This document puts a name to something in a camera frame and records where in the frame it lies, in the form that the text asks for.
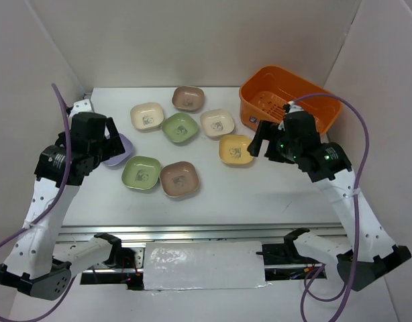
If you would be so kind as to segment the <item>brown square plate front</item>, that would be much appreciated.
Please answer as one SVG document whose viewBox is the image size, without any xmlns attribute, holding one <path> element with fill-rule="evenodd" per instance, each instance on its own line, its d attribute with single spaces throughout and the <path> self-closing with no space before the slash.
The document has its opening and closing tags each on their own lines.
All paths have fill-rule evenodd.
<svg viewBox="0 0 412 322">
<path fill-rule="evenodd" d="M 195 167 L 186 161 L 165 166 L 160 171 L 160 182 L 164 193 L 172 198 L 194 193 L 200 186 Z"/>
</svg>

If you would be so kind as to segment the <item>green square plate front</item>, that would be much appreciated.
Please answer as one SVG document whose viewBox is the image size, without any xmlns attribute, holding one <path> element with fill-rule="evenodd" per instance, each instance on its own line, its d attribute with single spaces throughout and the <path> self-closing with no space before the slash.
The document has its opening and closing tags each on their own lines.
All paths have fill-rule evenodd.
<svg viewBox="0 0 412 322">
<path fill-rule="evenodd" d="M 157 159 L 134 156 L 126 162 L 121 181 L 127 188 L 146 191 L 156 185 L 160 171 L 161 164 Z"/>
</svg>

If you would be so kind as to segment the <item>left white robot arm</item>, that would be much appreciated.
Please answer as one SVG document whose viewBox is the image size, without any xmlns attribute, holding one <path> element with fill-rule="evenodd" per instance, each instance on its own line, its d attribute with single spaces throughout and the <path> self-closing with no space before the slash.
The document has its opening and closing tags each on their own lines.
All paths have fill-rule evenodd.
<svg viewBox="0 0 412 322">
<path fill-rule="evenodd" d="M 93 112 L 72 117 L 70 127 L 40 154 L 30 208 L 11 253 L 0 264 L 0 285 L 54 301 L 87 268 L 99 263 L 114 268 L 123 262 L 121 240 L 108 233 L 59 254 L 54 247 L 84 178 L 124 152 L 112 118 Z"/>
</svg>

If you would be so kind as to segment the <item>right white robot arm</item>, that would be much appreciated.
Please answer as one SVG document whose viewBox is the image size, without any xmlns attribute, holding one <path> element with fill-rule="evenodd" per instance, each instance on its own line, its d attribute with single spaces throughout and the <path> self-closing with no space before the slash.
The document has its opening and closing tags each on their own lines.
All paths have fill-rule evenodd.
<svg viewBox="0 0 412 322">
<path fill-rule="evenodd" d="M 341 246 L 299 228 L 284 237 L 283 254 L 293 263 L 311 258 L 337 272 L 344 284 L 360 291 L 411 259 L 406 246 L 397 245 L 379 223 L 362 191 L 343 148 L 323 143 L 314 117 L 306 111 L 284 116 L 281 123 L 260 121 L 247 148 L 257 157 L 263 141 L 269 142 L 265 157 L 295 164 L 325 195 L 350 241 Z"/>
</svg>

